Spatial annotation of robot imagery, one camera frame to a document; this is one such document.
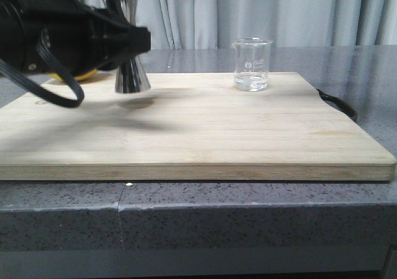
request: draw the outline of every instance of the gray countertop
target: gray countertop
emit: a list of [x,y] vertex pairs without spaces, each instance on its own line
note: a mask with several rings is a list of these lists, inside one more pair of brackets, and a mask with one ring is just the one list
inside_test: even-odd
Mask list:
[[[141,59],[149,73],[201,73],[233,71],[234,56],[233,50],[154,50]],[[274,48],[270,70],[296,71],[350,103],[358,112],[357,123],[397,156],[396,58],[397,46]],[[23,94],[0,81],[1,106]],[[397,182],[0,182],[0,224],[3,254],[387,249],[397,244]]]

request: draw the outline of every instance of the glass beaker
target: glass beaker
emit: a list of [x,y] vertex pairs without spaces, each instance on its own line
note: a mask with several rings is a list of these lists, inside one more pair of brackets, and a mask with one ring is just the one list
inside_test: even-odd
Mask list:
[[234,86],[244,91],[261,91],[267,87],[272,40],[246,37],[233,42],[237,50]]

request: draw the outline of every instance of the wooden cutting board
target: wooden cutting board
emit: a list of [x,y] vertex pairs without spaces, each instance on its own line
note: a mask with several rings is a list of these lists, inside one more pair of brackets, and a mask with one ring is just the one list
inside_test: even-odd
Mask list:
[[261,92],[231,73],[148,77],[151,90],[116,94],[98,74],[75,109],[32,94],[0,109],[0,179],[393,179],[396,159],[297,73],[270,73]]

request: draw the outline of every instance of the white curtain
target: white curtain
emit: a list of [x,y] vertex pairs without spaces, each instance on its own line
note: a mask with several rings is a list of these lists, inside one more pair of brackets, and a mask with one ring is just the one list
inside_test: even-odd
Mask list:
[[136,24],[150,29],[153,49],[229,48],[239,37],[278,47],[395,45],[397,0],[138,0]]

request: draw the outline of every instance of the metal jigger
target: metal jigger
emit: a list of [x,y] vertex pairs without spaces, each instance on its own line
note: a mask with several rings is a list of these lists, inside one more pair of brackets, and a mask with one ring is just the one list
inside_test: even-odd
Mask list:
[[[136,5],[138,0],[104,0],[106,8],[124,16],[135,25]],[[139,60],[134,57],[120,65],[116,72],[115,91],[117,93],[134,93],[150,89],[150,83]]]

